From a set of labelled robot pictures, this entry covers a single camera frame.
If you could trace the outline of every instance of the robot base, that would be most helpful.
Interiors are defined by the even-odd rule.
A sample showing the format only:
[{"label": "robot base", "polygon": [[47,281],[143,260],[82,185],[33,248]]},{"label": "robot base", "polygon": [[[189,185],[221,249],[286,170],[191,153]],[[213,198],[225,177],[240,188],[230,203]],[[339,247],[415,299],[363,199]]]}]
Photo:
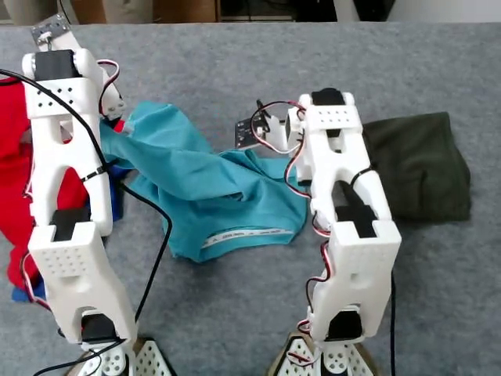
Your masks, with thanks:
[{"label": "robot base", "polygon": [[[139,342],[143,343],[142,347],[137,346]],[[138,341],[135,347],[138,347],[139,351],[132,362],[126,360],[123,351],[110,350],[101,355],[100,365],[99,357],[96,357],[85,362],[78,372],[73,369],[68,376],[175,376],[155,341]]]},{"label": "robot base", "polygon": [[[295,364],[301,361],[291,362],[293,357],[288,356],[288,353],[316,361],[302,367]],[[328,350],[320,353],[307,335],[293,333],[266,376],[380,376],[380,372],[360,344],[332,344]]]}]

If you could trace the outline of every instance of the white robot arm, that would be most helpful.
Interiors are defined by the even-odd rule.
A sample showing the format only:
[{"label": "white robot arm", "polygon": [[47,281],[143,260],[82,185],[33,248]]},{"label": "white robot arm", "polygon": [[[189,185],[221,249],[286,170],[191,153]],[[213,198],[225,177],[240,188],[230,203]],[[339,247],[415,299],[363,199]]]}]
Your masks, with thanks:
[{"label": "white robot arm", "polygon": [[[313,226],[328,241],[321,247],[326,268],[322,276],[308,281],[307,318],[298,324],[316,345],[315,359],[301,360],[297,355],[294,359],[290,352],[278,374],[288,374],[288,367],[294,370],[297,366],[311,367],[314,374],[321,375],[357,374],[357,366],[350,368],[348,361],[355,362],[354,355],[348,353],[356,352],[353,345],[374,336],[380,326],[391,293],[400,233],[391,219],[379,175],[371,167],[353,95],[324,89],[287,103],[294,106],[287,121],[280,123],[268,115],[262,125],[266,118],[262,110],[267,105],[248,124],[259,143],[292,153],[298,182],[310,185],[310,193],[292,189],[311,198]],[[260,127],[254,125],[258,112]],[[237,144],[246,139],[244,134],[237,125]],[[336,182],[344,184],[348,205],[334,204]],[[310,282],[317,282],[312,297]]]},{"label": "white robot arm", "polygon": [[[27,54],[22,64],[25,78],[39,85],[24,80],[34,149],[35,227],[28,250],[44,278],[47,303],[68,342],[102,354],[99,362],[89,360],[81,375],[117,376],[128,368],[132,376],[168,376],[171,372],[154,342],[147,342],[137,359],[145,363],[154,356],[157,361],[150,361],[147,369],[136,368],[136,317],[103,244],[113,218],[109,177],[98,153],[99,123],[101,116],[120,118],[124,104],[107,72],[78,45],[61,15],[34,27],[32,34],[41,51]],[[63,129],[71,134],[70,140],[63,138]],[[67,168],[81,178],[90,210],[57,208]]]}]

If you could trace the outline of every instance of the red cloth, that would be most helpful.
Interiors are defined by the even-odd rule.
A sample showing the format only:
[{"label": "red cloth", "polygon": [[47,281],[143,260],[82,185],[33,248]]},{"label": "red cloth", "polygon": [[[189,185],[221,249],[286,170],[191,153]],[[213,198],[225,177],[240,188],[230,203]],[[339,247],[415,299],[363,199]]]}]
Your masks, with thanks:
[{"label": "red cloth", "polygon": [[[7,275],[22,289],[20,261],[27,251],[34,222],[29,209],[31,199],[23,197],[33,149],[30,143],[21,143],[21,137],[29,127],[23,84],[12,79],[0,81],[0,231],[14,245]],[[59,189],[58,208],[82,208],[87,197],[76,171],[69,168]],[[36,284],[39,275],[32,258],[27,259],[26,271]]]}]

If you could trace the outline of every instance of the metal bracket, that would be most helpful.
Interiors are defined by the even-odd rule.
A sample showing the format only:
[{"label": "metal bracket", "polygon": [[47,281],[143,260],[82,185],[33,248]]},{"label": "metal bracket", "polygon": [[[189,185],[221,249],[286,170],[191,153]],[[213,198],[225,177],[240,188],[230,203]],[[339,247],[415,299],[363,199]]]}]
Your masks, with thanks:
[{"label": "metal bracket", "polygon": [[43,20],[31,28],[31,36],[37,46],[50,45],[50,41],[70,31],[70,24],[62,13]]}]

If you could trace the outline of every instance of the black cable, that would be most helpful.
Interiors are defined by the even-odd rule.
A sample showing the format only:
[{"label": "black cable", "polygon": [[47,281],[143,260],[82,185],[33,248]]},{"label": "black cable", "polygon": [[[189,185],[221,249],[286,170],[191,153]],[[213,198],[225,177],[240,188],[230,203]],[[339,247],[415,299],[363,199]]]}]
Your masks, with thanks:
[{"label": "black cable", "polygon": [[390,365],[391,376],[395,376],[395,314],[397,309],[397,297],[395,288],[395,277],[391,272],[391,319],[390,319]]},{"label": "black cable", "polygon": [[59,0],[59,6],[61,7],[61,10],[63,11],[64,16],[66,17],[68,24],[71,24],[70,18],[68,17],[68,13],[66,13],[66,10],[64,9],[63,0]]},{"label": "black cable", "polygon": [[245,0],[245,6],[247,7],[247,16],[249,17],[249,22],[252,22],[251,0]]},{"label": "black cable", "polygon": [[43,370],[40,370],[36,374],[33,374],[33,376],[41,376],[42,374],[46,374],[47,372],[50,372],[50,371],[62,370],[63,368],[74,367],[74,366],[77,366],[78,364],[85,363],[88,360],[94,359],[97,356],[104,354],[106,351],[110,351],[111,349],[114,349],[115,347],[119,346],[123,341],[124,340],[121,339],[120,341],[112,343],[111,345],[105,347],[102,350],[99,350],[98,352],[94,352],[92,355],[84,356],[83,358],[80,358],[78,360],[74,360],[73,362],[57,364],[55,366],[44,368]]},{"label": "black cable", "polygon": [[142,294],[141,302],[138,305],[138,309],[137,309],[137,311],[135,311],[135,320],[137,321],[139,319],[139,317],[141,316],[142,308],[144,307],[146,299],[148,298],[148,294],[150,293],[151,285],[153,284],[153,280],[155,279],[155,274],[157,273],[158,266],[160,265],[160,261],[162,259],[162,256],[164,255],[165,249],[167,248],[167,243],[169,241],[169,237],[171,236],[171,231],[172,231],[172,219],[164,211],[164,209],[160,208],[159,206],[157,206],[156,204],[154,204],[150,200],[144,198],[143,196],[138,195],[136,192],[131,190],[128,186],[126,186],[122,182],[118,182],[117,184],[125,192],[127,192],[131,196],[135,197],[139,201],[144,202],[145,204],[148,204],[150,207],[152,207],[157,212],[162,214],[162,216],[167,220],[167,223],[168,223],[168,228],[167,228],[167,231],[165,232],[164,240],[162,241],[162,245],[160,246],[160,250],[158,251],[157,259],[155,260],[155,263],[153,264],[153,268],[151,269],[150,278],[148,279],[148,282],[146,283],[146,287],[145,287],[145,290]]},{"label": "black cable", "polygon": [[90,352],[92,354],[94,354],[94,356],[98,356],[99,357],[99,364],[97,365],[97,367],[95,368],[95,370],[93,372],[91,372],[90,374],[88,374],[87,376],[93,376],[94,374],[96,374],[96,372],[99,370],[99,368],[101,368],[101,364],[103,364],[103,358],[100,355],[97,355],[94,350],[90,350]]},{"label": "black cable", "polygon": [[[107,171],[107,169],[108,169],[108,167],[109,167],[110,164],[108,162],[106,162],[106,158],[104,157],[104,154],[101,151],[101,148],[99,147],[99,143],[97,142],[97,139],[94,136],[94,133],[92,133],[92,130],[91,130],[90,126],[80,116],[80,114],[77,111],[75,111],[69,104],[67,104],[66,102],[64,102],[56,94],[52,93],[49,89],[47,89],[46,87],[40,85],[36,81],[33,81],[30,78],[23,76],[22,74],[19,74],[19,73],[16,73],[16,72],[12,72],[10,70],[5,70],[5,69],[0,69],[0,74],[2,74],[4,76],[12,77],[12,78],[17,78],[18,80],[21,80],[21,81],[26,82],[27,84],[33,86],[34,88],[36,88],[40,92],[43,92],[48,97],[50,97],[51,99],[53,99],[61,107],[63,107],[65,110],[67,110],[74,118],[76,118],[78,120],[78,122],[80,122],[82,124],[82,126],[85,128],[85,131],[87,131],[88,137],[90,138],[90,140],[92,142],[92,145],[94,146],[94,149],[96,150],[98,159],[99,159],[99,161],[102,164],[101,167],[105,171]],[[160,246],[160,249],[158,251],[157,258],[155,259],[155,263],[153,264],[153,268],[151,269],[150,277],[148,278],[145,290],[142,293],[141,301],[140,301],[138,309],[137,309],[137,311],[135,313],[135,320],[137,321],[139,319],[139,317],[141,316],[142,309],[143,309],[143,307],[145,305],[146,300],[148,299],[148,294],[150,293],[151,286],[153,285],[153,280],[155,279],[156,273],[158,271],[158,267],[160,265],[160,261],[162,259],[162,256],[165,253],[165,249],[167,248],[168,240],[169,240],[169,237],[171,236],[171,231],[172,231],[172,219],[167,214],[167,212],[165,212],[162,208],[160,208],[158,205],[154,204],[152,201],[148,200],[147,198],[144,198],[141,195],[137,194],[136,192],[134,192],[133,190],[131,190],[130,188],[128,188],[125,184],[123,184],[120,180],[114,179],[113,177],[112,177],[112,180],[113,180],[114,183],[116,183],[125,192],[129,193],[131,196],[133,196],[134,198],[140,200],[141,202],[143,202],[145,204],[148,204],[151,208],[155,209],[157,212],[159,212],[160,214],[162,214],[162,216],[168,222],[168,228],[167,228],[167,231],[165,233],[164,240],[162,241],[162,245]],[[116,342],[112,346],[109,346],[109,348],[107,348],[107,350],[112,349],[115,346],[118,346],[122,342],[123,342],[123,340],[120,340],[120,341]],[[96,357],[96,356],[98,356],[98,355],[100,355],[102,353],[104,353],[103,350],[101,350],[100,352],[97,352],[96,353],[97,355],[88,356],[86,358],[82,358],[82,360],[77,360],[75,362],[69,362],[69,363],[65,363],[63,365],[60,364],[60,365],[57,365],[57,366],[52,366],[52,367],[45,368],[44,370],[41,370],[41,371],[37,372],[34,376],[39,376],[39,375],[44,374],[46,372],[54,371],[54,370],[59,370],[61,368],[71,367],[71,366],[73,366],[75,364],[79,364],[79,363],[82,363],[84,361],[90,360],[93,357]]]}]

